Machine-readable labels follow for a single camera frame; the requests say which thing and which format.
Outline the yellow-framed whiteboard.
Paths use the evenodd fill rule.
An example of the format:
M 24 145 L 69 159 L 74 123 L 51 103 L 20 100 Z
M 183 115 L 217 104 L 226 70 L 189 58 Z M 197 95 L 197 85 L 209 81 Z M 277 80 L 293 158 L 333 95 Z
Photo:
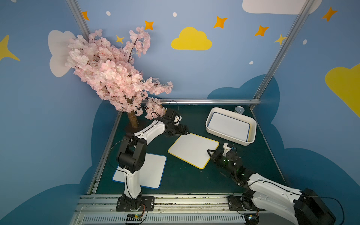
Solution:
M 218 147 L 218 141 L 190 133 L 180 136 L 168 153 L 203 170 L 210 161 L 207 151 L 216 150 Z

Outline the blue-framed whiteboard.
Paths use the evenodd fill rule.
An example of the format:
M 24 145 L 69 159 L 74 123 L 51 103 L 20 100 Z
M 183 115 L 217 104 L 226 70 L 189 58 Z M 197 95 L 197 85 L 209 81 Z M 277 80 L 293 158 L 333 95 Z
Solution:
M 166 156 L 146 154 L 145 162 L 139 170 L 140 186 L 142 188 L 160 188 L 166 161 Z
M 247 142 L 250 124 L 215 112 L 211 117 L 208 128 L 223 135 Z

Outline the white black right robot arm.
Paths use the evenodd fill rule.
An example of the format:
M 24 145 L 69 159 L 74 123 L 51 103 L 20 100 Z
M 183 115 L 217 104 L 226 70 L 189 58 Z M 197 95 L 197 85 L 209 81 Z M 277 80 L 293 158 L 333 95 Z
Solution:
M 335 224 L 335 215 L 313 190 L 287 187 L 246 169 L 233 146 L 207 150 L 207 153 L 216 166 L 229 173 L 236 185 L 247 190 L 238 199 L 241 208 L 266 210 L 295 225 Z

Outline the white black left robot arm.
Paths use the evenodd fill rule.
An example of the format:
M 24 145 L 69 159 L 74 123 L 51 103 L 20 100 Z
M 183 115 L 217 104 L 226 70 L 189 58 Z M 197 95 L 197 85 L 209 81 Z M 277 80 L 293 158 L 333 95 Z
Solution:
M 162 134 L 169 137 L 189 134 L 188 127 L 182 125 L 181 120 L 178 112 L 168 108 L 163 116 L 155 118 L 149 126 L 134 134 L 127 133 L 123 137 L 116 155 L 125 178 L 123 199 L 141 201 L 142 190 L 138 172 L 145 162 L 147 145 Z

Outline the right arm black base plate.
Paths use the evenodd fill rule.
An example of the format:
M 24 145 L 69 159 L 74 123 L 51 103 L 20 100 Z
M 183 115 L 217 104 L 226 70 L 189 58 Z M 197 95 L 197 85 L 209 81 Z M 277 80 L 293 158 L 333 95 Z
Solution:
M 252 196 L 246 194 L 241 196 L 229 195 L 227 200 L 230 211 L 257 211 L 259 209 L 254 205 Z

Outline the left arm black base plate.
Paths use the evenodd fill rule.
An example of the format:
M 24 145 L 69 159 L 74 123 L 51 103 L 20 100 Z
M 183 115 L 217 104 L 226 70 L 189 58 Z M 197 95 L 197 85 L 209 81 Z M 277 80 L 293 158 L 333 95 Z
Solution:
M 155 197 L 153 196 L 139 196 L 136 199 L 122 195 L 119 197 L 116 211 L 117 212 L 140 212 L 140 211 L 149 211 L 154 210 Z

